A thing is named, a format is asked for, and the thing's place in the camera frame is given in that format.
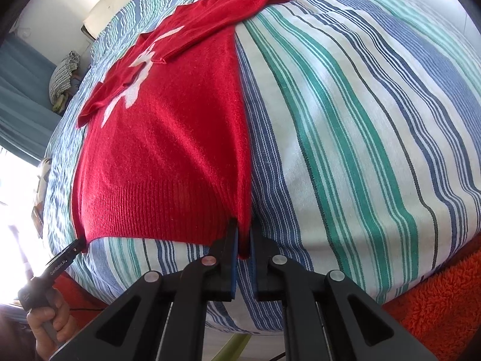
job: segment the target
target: striped bedsheet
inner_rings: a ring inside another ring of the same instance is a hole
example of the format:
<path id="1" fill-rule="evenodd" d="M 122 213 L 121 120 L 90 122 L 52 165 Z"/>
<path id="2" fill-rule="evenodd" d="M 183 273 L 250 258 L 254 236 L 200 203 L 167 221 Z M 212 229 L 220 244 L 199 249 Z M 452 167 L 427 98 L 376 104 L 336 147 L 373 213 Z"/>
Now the striped bedsheet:
<path id="1" fill-rule="evenodd" d="M 75 238 L 69 202 L 82 105 L 140 33 L 194 1 L 132 0 L 94 44 L 92 69 L 47 149 L 53 254 Z M 479 231 L 481 64 L 442 17 L 416 0 L 292 0 L 238 24 L 236 46 L 253 216 L 282 253 L 309 270 L 341 269 L 383 303 Z M 104 238 L 69 273 L 112 302 L 146 271 L 181 270 L 207 251 Z M 239 262 L 236 299 L 209 305 L 209 327 L 282 330 L 280 305 L 254 301 L 250 277 L 249 262 Z"/>

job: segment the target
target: metal rivet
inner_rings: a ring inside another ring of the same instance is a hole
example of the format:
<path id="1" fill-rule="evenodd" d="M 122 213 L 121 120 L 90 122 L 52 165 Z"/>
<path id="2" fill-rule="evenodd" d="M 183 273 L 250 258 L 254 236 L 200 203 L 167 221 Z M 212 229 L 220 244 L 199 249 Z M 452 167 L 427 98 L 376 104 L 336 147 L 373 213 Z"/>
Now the metal rivet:
<path id="1" fill-rule="evenodd" d="M 276 265 L 285 265 L 287 263 L 287 258 L 284 255 L 274 255 L 272 257 L 272 262 Z"/>
<path id="2" fill-rule="evenodd" d="M 342 271 L 339 271 L 339 270 L 333 270 L 329 273 L 329 276 L 331 277 L 331 279 L 333 281 L 337 281 L 337 282 L 340 282 L 342 281 L 344 278 L 346 278 L 345 274 L 342 272 Z"/>
<path id="3" fill-rule="evenodd" d="M 213 266 L 217 263 L 217 259 L 212 255 L 207 255 L 206 257 L 202 258 L 201 262 L 204 266 Z"/>
<path id="4" fill-rule="evenodd" d="M 156 271 L 149 271 L 145 273 L 144 279 L 146 282 L 156 282 L 160 278 L 159 274 Z"/>

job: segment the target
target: blue curtain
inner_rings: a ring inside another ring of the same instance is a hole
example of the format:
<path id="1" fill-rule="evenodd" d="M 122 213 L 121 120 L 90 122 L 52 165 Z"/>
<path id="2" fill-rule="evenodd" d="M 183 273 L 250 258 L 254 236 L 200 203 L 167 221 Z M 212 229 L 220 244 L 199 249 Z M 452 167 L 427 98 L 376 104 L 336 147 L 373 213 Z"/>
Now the blue curtain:
<path id="1" fill-rule="evenodd" d="M 0 146 L 38 165 L 60 116 L 51 111 L 55 65 L 9 34 L 0 47 Z"/>

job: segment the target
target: human hand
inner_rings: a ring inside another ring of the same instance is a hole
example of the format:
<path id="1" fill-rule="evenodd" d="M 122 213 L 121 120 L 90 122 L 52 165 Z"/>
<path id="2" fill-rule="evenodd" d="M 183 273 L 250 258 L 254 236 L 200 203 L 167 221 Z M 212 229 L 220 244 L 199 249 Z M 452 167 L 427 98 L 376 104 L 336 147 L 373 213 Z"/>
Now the human hand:
<path id="1" fill-rule="evenodd" d="M 57 313 L 50 307 L 36 308 L 31 310 L 27 315 L 27 321 L 32 329 L 32 333 L 37 339 L 37 353 L 43 360 L 48 359 L 57 351 L 58 346 L 52 341 L 42 324 L 51 321 L 54 329 L 57 331 L 57 340 L 66 342 L 78 333 L 77 322 L 70 315 L 70 307 L 63 299 L 62 294 L 55 289 L 54 296 Z"/>

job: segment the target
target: white graphic print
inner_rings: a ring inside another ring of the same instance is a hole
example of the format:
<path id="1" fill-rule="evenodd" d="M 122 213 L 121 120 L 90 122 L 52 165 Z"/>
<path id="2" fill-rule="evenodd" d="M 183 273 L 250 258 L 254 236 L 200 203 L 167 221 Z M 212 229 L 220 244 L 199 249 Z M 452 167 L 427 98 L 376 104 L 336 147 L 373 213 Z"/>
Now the white graphic print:
<path id="1" fill-rule="evenodd" d="M 155 51 L 153 51 L 152 49 L 154 48 L 155 46 L 155 43 L 158 42 L 159 40 L 163 39 L 163 38 L 166 38 L 170 35 L 174 35 L 176 32 L 179 32 L 180 30 L 182 30 L 184 28 L 184 26 L 180 26 L 178 28 L 175 28 L 174 30 L 170 30 L 166 33 L 163 33 L 161 36 L 159 36 L 158 38 L 156 38 L 152 44 L 146 48 L 136 59 L 134 62 L 131 63 L 131 65 L 129 66 L 130 68 L 133 68 L 135 66 L 138 66 L 140 65 L 141 63 L 143 62 L 146 62 L 145 66 L 142 68 L 142 70 L 139 72 L 139 74 L 137 75 L 136 79 L 134 80 L 134 82 L 126 89 L 124 89 L 120 95 L 118 95 L 117 97 L 115 97 L 114 99 L 112 99 L 112 101 L 109 103 L 109 105 L 107 106 L 107 108 L 105 109 L 105 113 L 103 115 L 103 121 L 102 121 L 102 126 L 103 127 L 105 125 L 105 123 L 107 122 L 107 120 L 109 119 L 110 117 L 110 114 L 112 113 L 112 111 L 114 110 L 114 107 L 115 105 L 117 104 L 117 102 L 119 100 L 121 100 L 122 97 L 125 98 L 125 108 L 128 109 L 130 108 L 134 103 L 135 101 L 137 100 L 137 97 L 139 96 L 139 89 L 140 89 L 140 84 L 142 84 L 144 82 L 144 80 L 148 77 L 149 75 L 149 72 L 150 72 L 150 69 L 152 68 L 153 66 L 153 62 L 152 62 L 152 57 L 154 56 L 155 54 Z"/>

